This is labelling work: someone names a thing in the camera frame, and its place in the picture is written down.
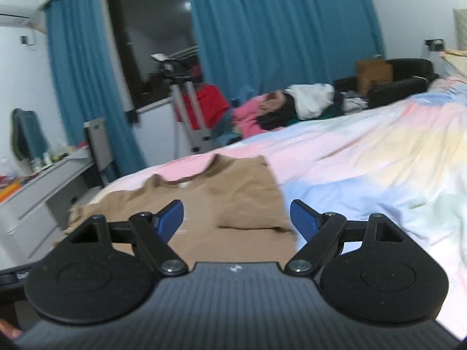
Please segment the pastel bed sheet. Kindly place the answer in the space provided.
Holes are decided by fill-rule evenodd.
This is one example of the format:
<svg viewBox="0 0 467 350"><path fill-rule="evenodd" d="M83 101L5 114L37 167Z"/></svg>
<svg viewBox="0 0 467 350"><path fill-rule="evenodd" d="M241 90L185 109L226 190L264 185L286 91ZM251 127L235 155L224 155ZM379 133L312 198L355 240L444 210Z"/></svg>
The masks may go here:
<svg viewBox="0 0 467 350"><path fill-rule="evenodd" d="M320 121L295 124L232 146L118 179L90 204L136 190L152 175L168 181L198 175L215 155L262 156L289 207L361 221L383 213L447 273L449 292L438 321L466 336L466 85L442 80L426 93Z"/></svg>

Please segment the tan t-shirt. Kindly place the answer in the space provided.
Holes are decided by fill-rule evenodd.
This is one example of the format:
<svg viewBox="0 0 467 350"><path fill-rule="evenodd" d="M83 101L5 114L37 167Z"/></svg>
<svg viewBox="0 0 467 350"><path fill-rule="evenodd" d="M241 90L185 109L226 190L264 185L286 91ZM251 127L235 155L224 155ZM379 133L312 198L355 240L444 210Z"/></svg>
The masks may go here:
<svg viewBox="0 0 467 350"><path fill-rule="evenodd" d="M99 202L75 207L74 229L93 214L125 221L157 213L174 200L184 206L184 220L170 247L193 267L197 262L279 262L295 254L295 233L266 160L215 155L192 177L168 181L155 174L136 190L119 190Z"/></svg>

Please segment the white air conditioner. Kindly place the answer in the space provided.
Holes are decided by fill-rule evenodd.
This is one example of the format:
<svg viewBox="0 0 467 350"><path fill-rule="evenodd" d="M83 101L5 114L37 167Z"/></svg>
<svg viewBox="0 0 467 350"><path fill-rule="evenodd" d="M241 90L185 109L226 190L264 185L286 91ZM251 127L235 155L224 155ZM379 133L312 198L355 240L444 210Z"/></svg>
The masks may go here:
<svg viewBox="0 0 467 350"><path fill-rule="evenodd" d="M29 26L34 9L23 6L0 5L0 25L11 27Z"/></svg>

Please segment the dark window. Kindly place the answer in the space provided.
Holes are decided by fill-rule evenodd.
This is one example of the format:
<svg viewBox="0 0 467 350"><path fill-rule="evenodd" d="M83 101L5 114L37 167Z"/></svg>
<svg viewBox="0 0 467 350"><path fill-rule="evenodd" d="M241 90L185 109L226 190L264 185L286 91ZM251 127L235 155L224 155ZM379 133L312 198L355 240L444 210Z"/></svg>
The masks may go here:
<svg viewBox="0 0 467 350"><path fill-rule="evenodd" d="M107 0L111 29L134 109L165 99L153 55L173 55L196 45L188 0Z"/></svg>

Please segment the right blue curtain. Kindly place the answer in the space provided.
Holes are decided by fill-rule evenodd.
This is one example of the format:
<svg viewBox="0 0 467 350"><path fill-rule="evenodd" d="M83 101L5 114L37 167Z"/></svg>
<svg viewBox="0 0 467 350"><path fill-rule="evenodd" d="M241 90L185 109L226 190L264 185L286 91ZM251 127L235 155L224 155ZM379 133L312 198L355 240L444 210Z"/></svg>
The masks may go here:
<svg viewBox="0 0 467 350"><path fill-rule="evenodd" d="M189 0L204 79L230 101L331 83L384 55L372 0Z"/></svg>

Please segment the black sofa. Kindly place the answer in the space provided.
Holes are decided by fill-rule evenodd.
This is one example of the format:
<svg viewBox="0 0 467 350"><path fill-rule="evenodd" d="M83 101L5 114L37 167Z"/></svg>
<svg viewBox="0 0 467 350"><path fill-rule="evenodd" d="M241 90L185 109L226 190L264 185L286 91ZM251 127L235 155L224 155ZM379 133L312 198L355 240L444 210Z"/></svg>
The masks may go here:
<svg viewBox="0 0 467 350"><path fill-rule="evenodd" d="M363 98L368 108L380 108L403 100L411 95L426 92L430 84L439 78L433 63L427 59L366 59L356 62L356 75L334 80L334 102L344 109L345 92L358 91L358 72L371 70L383 64L391 67L392 78L379 85L372 85Z"/></svg>

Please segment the pink garment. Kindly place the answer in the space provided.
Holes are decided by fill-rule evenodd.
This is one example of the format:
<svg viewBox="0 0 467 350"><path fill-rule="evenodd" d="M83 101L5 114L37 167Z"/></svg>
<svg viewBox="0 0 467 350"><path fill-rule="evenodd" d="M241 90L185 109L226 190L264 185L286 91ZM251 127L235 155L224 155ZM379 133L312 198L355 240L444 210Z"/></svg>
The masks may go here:
<svg viewBox="0 0 467 350"><path fill-rule="evenodd" d="M257 118L278 110L284 105L285 101L285 96L280 91L266 93L248 100L240 108L233 110L234 132L246 139L267 131L281 130L283 125L273 129L262 129L257 122Z"/></svg>

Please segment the left blue curtain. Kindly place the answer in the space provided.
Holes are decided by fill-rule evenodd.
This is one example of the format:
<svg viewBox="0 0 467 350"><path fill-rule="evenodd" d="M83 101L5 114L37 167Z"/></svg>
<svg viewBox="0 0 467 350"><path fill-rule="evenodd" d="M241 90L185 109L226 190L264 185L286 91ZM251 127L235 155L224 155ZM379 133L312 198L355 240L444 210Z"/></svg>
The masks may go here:
<svg viewBox="0 0 467 350"><path fill-rule="evenodd" d="M45 13L51 75L68 142L82 143L85 123L103 118L119 173L144 169L111 66L100 0L51 0Z"/></svg>

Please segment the white garment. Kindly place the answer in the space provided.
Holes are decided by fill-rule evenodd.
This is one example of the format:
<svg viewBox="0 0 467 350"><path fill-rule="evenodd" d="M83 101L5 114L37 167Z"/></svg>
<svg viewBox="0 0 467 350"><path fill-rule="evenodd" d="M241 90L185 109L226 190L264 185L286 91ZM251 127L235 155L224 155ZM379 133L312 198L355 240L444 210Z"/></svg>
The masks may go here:
<svg viewBox="0 0 467 350"><path fill-rule="evenodd" d="M295 111L301 121L319 117L334 100L335 89L330 84L290 85L285 93L294 99Z"/></svg>

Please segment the red garment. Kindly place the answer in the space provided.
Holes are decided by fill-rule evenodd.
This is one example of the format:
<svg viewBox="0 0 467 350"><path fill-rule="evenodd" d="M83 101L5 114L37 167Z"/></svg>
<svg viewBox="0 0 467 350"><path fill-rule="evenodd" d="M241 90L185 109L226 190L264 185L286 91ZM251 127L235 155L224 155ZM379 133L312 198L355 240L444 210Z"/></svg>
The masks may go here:
<svg viewBox="0 0 467 350"><path fill-rule="evenodd" d="M215 85L202 84L196 90L196 97L208 129L214 129L221 121L222 116L229 110L229 102ZM199 129L196 115L187 94L182 96L191 128Z"/></svg>

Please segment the orange box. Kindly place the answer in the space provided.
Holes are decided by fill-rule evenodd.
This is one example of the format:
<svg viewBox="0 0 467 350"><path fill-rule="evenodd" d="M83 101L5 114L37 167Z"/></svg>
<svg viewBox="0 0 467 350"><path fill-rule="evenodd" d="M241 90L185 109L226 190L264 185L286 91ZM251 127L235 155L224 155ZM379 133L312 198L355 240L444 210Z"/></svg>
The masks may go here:
<svg viewBox="0 0 467 350"><path fill-rule="evenodd" d="M14 182L5 188L0 190L0 202L4 202L7 198L18 192L21 189L21 184L19 182Z"/></svg>

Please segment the blue curtain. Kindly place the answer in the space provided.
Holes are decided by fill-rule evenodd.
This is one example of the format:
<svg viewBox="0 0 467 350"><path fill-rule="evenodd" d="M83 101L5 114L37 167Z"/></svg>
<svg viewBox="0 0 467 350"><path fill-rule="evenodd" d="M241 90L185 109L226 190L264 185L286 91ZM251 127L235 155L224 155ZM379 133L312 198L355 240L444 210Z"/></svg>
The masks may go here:
<svg viewBox="0 0 467 350"><path fill-rule="evenodd" d="M111 66L100 0L51 0L45 13L51 75L68 142L82 143L85 123L103 118L119 173L144 169Z"/></svg>
<svg viewBox="0 0 467 350"><path fill-rule="evenodd" d="M331 83L384 55L372 0L189 0L204 79L230 101Z"/></svg>

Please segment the grey jacket on wall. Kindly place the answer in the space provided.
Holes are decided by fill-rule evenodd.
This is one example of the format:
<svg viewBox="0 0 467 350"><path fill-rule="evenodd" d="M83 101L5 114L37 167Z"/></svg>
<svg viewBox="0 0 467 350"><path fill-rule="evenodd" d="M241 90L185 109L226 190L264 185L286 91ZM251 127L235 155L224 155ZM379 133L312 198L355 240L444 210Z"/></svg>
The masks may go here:
<svg viewBox="0 0 467 350"><path fill-rule="evenodd" d="M37 113L16 108L10 114L10 122L10 145L17 159L29 162L42 160L50 146Z"/></svg>

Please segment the black and white chair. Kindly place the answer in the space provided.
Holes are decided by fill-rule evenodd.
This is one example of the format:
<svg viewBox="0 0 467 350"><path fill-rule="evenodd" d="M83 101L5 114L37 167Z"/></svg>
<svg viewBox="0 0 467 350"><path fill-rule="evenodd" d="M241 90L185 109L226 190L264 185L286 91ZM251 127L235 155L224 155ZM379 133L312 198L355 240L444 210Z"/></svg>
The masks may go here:
<svg viewBox="0 0 467 350"><path fill-rule="evenodd" d="M84 132L93 162L100 175L101 184L107 186L109 184L107 172L110 167L113 167L114 156L104 118L100 117L85 122Z"/></svg>

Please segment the brown paper bag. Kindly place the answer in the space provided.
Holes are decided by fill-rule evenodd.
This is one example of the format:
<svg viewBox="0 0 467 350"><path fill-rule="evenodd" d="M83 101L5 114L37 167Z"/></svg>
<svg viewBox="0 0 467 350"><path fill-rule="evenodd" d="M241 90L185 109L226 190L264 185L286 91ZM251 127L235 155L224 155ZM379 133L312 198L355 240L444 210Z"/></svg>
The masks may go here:
<svg viewBox="0 0 467 350"><path fill-rule="evenodd" d="M358 92L366 96L375 86L393 81L393 66L385 59L367 59L356 62Z"/></svg>

